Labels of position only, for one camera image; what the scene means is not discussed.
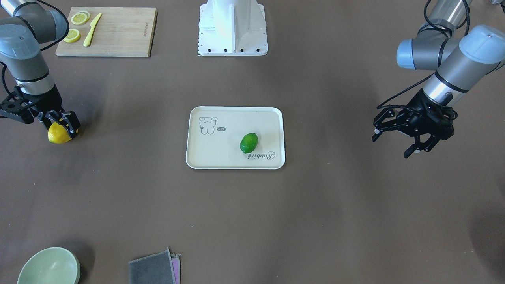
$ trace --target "bowl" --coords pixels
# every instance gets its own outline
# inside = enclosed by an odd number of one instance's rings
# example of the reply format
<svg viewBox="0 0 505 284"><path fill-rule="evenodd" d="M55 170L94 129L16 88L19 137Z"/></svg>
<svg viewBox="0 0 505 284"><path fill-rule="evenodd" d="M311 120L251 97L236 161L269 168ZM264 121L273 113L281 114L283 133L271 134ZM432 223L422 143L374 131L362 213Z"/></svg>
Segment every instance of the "bowl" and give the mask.
<svg viewBox="0 0 505 284"><path fill-rule="evenodd" d="M81 266L64 248L48 248L36 253L19 273L18 284L77 284Z"/></svg>

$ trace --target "knife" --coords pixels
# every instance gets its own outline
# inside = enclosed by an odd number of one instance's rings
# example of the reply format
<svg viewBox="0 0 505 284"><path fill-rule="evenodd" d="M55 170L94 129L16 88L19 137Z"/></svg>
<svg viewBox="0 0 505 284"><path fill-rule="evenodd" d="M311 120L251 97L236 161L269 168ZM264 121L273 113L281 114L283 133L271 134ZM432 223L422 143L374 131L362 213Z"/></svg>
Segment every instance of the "knife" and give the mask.
<svg viewBox="0 0 505 284"><path fill-rule="evenodd" d="M86 36L86 39L84 40L84 46L89 46L91 44L91 39L93 38L93 33L94 29L96 28L96 24L98 23L98 20L102 16L101 13L99 13L92 21L91 21L91 29L89 30L88 35Z"/></svg>

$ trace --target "lemon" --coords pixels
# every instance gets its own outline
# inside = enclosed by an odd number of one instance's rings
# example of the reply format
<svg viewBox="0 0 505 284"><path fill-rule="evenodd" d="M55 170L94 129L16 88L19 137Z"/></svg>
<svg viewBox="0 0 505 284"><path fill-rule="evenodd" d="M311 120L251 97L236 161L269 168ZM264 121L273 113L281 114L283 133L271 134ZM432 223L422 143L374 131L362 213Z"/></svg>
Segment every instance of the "lemon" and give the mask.
<svg viewBox="0 0 505 284"><path fill-rule="evenodd" d="M76 26L82 25L82 24L86 23L88 20L89 20L89 12L87 12L87 11L77 12L70 19L72 24L74 24Z"/></svg>
<svg viewBox="0 0 505 284"><path fill-rule="evenodd" d="M63 39L65 42L76 42L81 38L81 33L76 29L69 29L67 36Z"/></svg>
<svg viewBox="0 0 505 284"><path fill-rule="evenodd" d="M68 135L67 130L56 122L53 122L51 127L49 127L47 138L49 139L49 142L57 144L66 143L72 140Z"/></svg>

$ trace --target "cloth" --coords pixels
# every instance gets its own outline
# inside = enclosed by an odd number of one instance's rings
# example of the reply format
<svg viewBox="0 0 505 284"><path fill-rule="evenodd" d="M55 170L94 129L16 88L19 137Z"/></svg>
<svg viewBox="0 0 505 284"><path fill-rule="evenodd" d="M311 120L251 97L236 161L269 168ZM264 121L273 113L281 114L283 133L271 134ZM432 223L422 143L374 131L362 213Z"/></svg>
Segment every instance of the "cloth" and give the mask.
<svg viewBox="0 0 505 284"><path fill-rule="evenodd" d="M167 249L128 262L130 284L180 284L179 256Z"/></svg>

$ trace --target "cutting board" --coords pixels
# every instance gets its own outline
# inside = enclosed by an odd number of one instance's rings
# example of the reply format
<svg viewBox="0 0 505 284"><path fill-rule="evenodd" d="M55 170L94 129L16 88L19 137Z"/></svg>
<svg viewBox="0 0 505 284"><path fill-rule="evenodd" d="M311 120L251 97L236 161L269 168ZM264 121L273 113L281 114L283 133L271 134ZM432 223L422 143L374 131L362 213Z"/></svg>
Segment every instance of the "cutting board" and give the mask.
<svg viewBox="0 0 505 284"><path fill-rule="evenodd" d="M91 18L85 24L76 26L70 18L79 11L88 11ZM98 13L102 13L102 17L96 25L91 45L85 47L83 43L91 29L90 23ZM56 55L149 57L156 16L156 8L72 7L68 17L70 28L79 30L81 38L73 43L58 43Z"/></svg>

